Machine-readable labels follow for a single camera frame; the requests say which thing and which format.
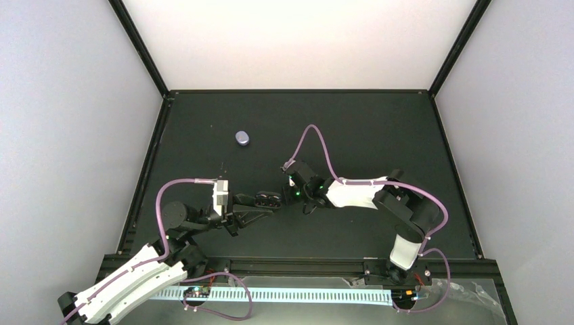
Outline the black earbud charging case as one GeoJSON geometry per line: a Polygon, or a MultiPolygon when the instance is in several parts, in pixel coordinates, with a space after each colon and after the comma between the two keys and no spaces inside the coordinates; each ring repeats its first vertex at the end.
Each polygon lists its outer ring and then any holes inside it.
{"type": "Polygon", "coordinates": [[[282,207],[282,196],[275,192],[257,192],[255,206],[265,209],[279,209],[282,207]]]}

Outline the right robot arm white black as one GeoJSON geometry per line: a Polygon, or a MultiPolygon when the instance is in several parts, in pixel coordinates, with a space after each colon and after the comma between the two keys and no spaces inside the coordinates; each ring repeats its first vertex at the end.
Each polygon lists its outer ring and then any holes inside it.
{"type": "Polygon", "coordinates": [[[443,206],[428,192],[400,182],[403,171],[376,179],[322,177],[307,163],[291,160],[282,171],[288,176],[284,190],[287,201],[304,204],[304,214],[317,208],[357,207],[382,213],[384,222],[395,232],[390,261],[385,265],[387,278],[404,283],[413,274],[413,265],[431,232],[441,225],[443,206]]]}

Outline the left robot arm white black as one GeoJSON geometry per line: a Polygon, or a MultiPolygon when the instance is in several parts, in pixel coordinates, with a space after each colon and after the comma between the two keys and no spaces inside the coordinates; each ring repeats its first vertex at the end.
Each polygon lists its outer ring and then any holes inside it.
{"type": "Polygon", "coordinates": [[[273,192],[254,196],[236,194],[218,198],[217,206],[196,210],[170,202],[161,212],[165,239],[145,244],[130,260],[91,288],[66,292],[59,299],[63,324],[117,324],[131,310],[163,289],[192,278],[212,284],[219,273],[209,268],[208,257],[193,237],[215,229],[231,236],[282,206],[273,192]]]}

